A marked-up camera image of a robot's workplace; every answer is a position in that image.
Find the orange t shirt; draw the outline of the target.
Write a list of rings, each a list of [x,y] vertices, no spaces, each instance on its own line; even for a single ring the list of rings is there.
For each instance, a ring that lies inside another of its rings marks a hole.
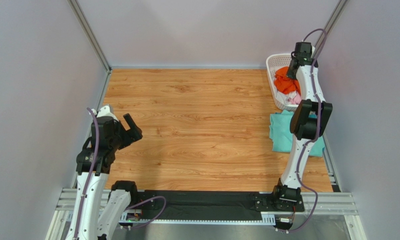
[[[286,77],[287,69],[288,67],[284,66],[275,72],[274,85],[276,89],[284,94],[294,91],[297,91],[299,94],[301,94],[301,88],[298,80],[293,80]]]

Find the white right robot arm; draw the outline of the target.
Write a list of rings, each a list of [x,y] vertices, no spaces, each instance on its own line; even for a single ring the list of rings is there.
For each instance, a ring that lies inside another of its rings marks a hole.
[[[315,142],[324,133],[332,113],[318,80],[317,53],[309,42],[297,42],[291,53],[287,77],[299,82],[301,101],[291,119],[293,142],[287,167],[273,190],[272,205],[290,211],[301,202],[302,177]]]

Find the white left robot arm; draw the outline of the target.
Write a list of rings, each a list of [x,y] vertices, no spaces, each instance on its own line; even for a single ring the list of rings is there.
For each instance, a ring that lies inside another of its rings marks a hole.
[[[116,152],[142,139],[142,131],[127,113],[124,120],[129,129],[107,104],[99,110],[89,109],[93,118],[92,135],[86,139],[76,157],[77,194],[68,240],[110,240],[126,208],[139,198],[136,183],[118,180],[100,210],[102,195]]]

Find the white plastic laundry basket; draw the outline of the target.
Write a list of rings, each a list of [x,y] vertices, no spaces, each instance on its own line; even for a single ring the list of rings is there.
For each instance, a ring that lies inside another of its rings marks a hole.
[[[291,79],[286,76],[290,62],[289,53],[273,54],[266,60],[268,81],[277,108],[294,112],[303,98],[324,102],[318,82],[318,68],[301,66],[297,70],[296,79]]]

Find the pink t shirt in basket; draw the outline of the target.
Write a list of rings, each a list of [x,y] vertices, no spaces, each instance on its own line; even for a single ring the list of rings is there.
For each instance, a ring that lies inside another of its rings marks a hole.
[[[301,102],[302,98],[301,95],[297,91],[293,91],[288,94],[287,101],[291,105],[298,105]]]

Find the white t shirt in basket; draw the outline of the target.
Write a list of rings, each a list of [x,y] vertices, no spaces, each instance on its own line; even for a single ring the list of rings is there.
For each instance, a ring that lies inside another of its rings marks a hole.
[[[277,100],[285,106],[296,105],[296,103],[293,101],[293,98],[295,96],[296,96],[296,93],[294,91],[292,91],[288,94],[284,94],[280,91],[276,92]]]

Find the teal folded t shirt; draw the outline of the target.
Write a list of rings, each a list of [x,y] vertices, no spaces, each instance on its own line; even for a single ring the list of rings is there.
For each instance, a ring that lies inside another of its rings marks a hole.
[[[280,113],[270,114],[269,138],[272,140],[272,151],[279,153],[289,153],[292,147],[292,133],[290,132],[290,122],[294,112],[283,110]],[[309,156],[322,157],[325,149],[324,140],[320,137],[312,147]]]

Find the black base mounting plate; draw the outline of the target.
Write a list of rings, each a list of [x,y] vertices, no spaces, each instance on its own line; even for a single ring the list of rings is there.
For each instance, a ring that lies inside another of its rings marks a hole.
[[[272,203],[271,193],[254,191],[138,191],[129,206],[144,201],[135,209],[141,218],[159,220],[255,221],[262,212],[302,213],[303,201],[295,207]]]

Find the right aluminium corner post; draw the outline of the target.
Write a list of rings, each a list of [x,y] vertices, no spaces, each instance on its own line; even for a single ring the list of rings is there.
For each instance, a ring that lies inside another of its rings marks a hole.
[[[349,0],[339,0],[330,15],[326,25],[324,26],[324,30],[327,32],[327,36],[329,36],[332,29],[335,27],[338,19],[342,15],[346,5],[349,3]]]

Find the aluminium corner post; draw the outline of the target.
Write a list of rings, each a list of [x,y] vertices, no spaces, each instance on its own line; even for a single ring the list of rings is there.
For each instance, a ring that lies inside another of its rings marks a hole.
[[[326,25],[324,26],[324,30],[327,32],[327,36],[329,36],[332,29],[335,27],[338,19],[342,15],[346,5],[349,3],[349,0],[339,0],[330,15]]]
[[[103,66],[104,70],[107,73],[110,73],[112,70],[112,67],[109,64],[109,61],[107,60],[105,53],[103,52],[93,30],[82,10],[82,7],[81,7],[79,1],[78,0],[68,0],[68,3],[71,6],[76,18],[78,19],[78,22],[79,22],[80,26],[82,27],[94,52],[96,53],[101,65]]]

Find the left aluminium corner post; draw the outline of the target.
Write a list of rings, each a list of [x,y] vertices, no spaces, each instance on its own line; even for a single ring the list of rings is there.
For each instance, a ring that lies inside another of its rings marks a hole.
[[[107,73],[110,73],[112,70],[112,67],[109,64],[109,61],[107,60],[105,53],[103,52],[93,30],[82,10],[82,7],[81,7],[79,1],[78,0],[68,0],[68,3],[71,6],[76,18],[78,19],[78,22],[79,22],[80,26],[82,27],[94,52],[96,53],[101,65],[103,66],[104,70]]]

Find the aluminium frame rail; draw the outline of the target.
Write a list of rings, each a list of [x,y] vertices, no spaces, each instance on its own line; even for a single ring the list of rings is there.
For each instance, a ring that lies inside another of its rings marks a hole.
[[[123,229],[131,235],[180,240],[206,236],[247,239],[272,236],[327,240],[348,234],[364,240],[352,194],[301,192],[284,198],[273,192],[138,190],[123,181],[63,189],[47,233],[49,240],[111,240]]]

